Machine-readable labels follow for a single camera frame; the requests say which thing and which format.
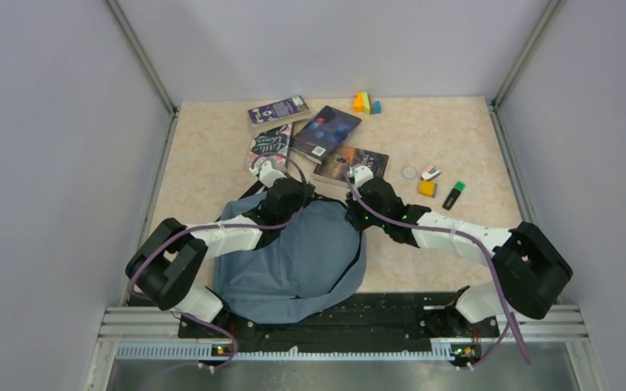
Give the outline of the A Tale of Two Cities book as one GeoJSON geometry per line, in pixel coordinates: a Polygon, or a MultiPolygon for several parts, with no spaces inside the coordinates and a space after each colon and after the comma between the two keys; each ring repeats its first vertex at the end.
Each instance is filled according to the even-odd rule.
{"type": "Polygon", "coordinates": [[[344,173],[356,165],[368,167],[375,177],[383,178],[390,157],[381,152],[341,145],[322,164],[313,170],[312,177],[320,182],[344,187],[344,173]]]}

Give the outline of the blue-grey student backpack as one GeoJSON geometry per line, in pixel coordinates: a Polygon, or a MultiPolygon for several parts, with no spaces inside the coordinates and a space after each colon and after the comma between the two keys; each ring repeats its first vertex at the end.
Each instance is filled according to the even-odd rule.
{"type": "Polygon", "coordinates": [[[367,240],[339,200],[314,194],[266,247],[214,260],[212,290],[255,323],[297,323],[355,294],[367,266],[367,240]]]}

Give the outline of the dark blue bokeh book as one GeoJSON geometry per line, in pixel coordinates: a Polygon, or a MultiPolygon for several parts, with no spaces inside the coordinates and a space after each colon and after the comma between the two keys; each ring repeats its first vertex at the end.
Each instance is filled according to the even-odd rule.
{"type": "Polygon", "coordinates": [[[324,106],[293,136],[291,148],[316,164],[323,164],[361,122],[355,115],[324,106]]]}

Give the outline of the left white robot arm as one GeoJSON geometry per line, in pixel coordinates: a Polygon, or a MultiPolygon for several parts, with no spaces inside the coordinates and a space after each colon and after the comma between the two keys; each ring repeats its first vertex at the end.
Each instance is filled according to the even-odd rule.
{"type": "Polygon", "coordinates": [[[252,209],[226,221],[190,228],[169,217],[150,234],[125,269],[132,288],[138,288],[160,310],[182,313],[208,336],[227,330],[225,302],[196,283],[206,258],[265,248],[314,198],[308,182],[279,178],[252,209]]]}

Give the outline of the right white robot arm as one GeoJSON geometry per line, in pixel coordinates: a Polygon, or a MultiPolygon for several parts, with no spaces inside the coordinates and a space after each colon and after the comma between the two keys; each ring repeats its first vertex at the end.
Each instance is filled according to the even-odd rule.
{"type": "Polygon", "coordinates": [[[457,336],[511,310],[543,319],[574,274],[533,223],[520,222],[515,228],[480,226],[405,204],[381,178],[348,179],[346,184],[347,218],[355,228],[378,226],[399,244],[450,252],[490,270],[491,282],[464,288],[450,304],[445,323],[457,336]]]}

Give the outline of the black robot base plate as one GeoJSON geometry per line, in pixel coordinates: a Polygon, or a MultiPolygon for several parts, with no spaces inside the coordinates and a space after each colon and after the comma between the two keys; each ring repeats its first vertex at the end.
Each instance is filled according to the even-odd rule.
{"type": "Polygon", "coordinates": [[[496,338],[495,318],[476,324],[445,311],[453,292],[356,293],[343,302],[308,316],[298,323],[256,323],[236,314],[218,318],[218,330],[181,317],[181,339],[218,339],[228,331],[239,351],[347,354],[429,352],[438,338],[496,338]]]}

